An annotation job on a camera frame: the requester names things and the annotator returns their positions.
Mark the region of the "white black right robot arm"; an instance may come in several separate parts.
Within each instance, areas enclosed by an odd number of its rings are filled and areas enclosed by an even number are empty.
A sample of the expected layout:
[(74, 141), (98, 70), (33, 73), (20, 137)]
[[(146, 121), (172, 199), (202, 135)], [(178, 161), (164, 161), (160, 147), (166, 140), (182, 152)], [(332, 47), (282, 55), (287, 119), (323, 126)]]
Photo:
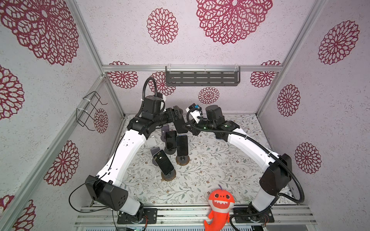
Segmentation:
[[(256, 214), (270, 209), (280, 197), (301, 204), (305, 200), (303, 188), (292, 170), (292, 160), (289, 155), (278, 155), (264, 147), (249, 136), (238, 124), (226, 120), (222, 110), (217, 105), (206, 108), (206, 117), (199, 105), (192, 104), (186, 109), (187, 122), (196, 131), (214, 133), (222, 139), (239, 148), (252, 159), (264, 172), (260, 178), (260, 190), (250, 204), (250, 209)], [(294, 182), (299, 193), (295, 199), (281, 192), (289, 182)]]

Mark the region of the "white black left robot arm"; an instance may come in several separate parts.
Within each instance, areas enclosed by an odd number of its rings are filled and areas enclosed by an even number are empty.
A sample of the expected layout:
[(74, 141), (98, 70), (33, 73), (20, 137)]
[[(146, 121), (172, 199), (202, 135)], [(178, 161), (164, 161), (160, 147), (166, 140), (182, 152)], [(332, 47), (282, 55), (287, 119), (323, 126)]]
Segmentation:
[(114, 211), (140, 216), (142, 204), (121, 187), (123, 176), (135, 154), (156, 127), (182, 119), (183, 110), (178, 106), (166, 108), (165, 101), (156, 96), (143, 99), (138, 114), (129, 121), (111, 159), (96, 176), (88, 176), (86, 179), (85, 185), (90, 197)]

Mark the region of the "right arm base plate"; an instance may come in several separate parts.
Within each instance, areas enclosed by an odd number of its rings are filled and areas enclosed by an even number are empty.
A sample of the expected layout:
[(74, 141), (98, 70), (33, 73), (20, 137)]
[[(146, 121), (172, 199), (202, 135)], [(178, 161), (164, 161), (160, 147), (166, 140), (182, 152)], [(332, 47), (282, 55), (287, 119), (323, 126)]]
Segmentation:
[(233, 209), (233, 216), (236, 223), (273, 223), (271, 206), (262, 211), (257, 211), (253, 207), (236, 207)]

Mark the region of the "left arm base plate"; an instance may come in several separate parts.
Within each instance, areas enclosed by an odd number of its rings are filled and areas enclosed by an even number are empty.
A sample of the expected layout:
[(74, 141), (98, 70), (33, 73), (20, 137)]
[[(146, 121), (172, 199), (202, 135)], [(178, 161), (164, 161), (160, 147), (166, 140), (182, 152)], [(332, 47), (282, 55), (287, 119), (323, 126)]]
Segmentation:
[(137, 214), (130, 215), (128, 213), (119, 212), (117, 224), (156, 224), (157, 223), (157, 208), (142, 208)]

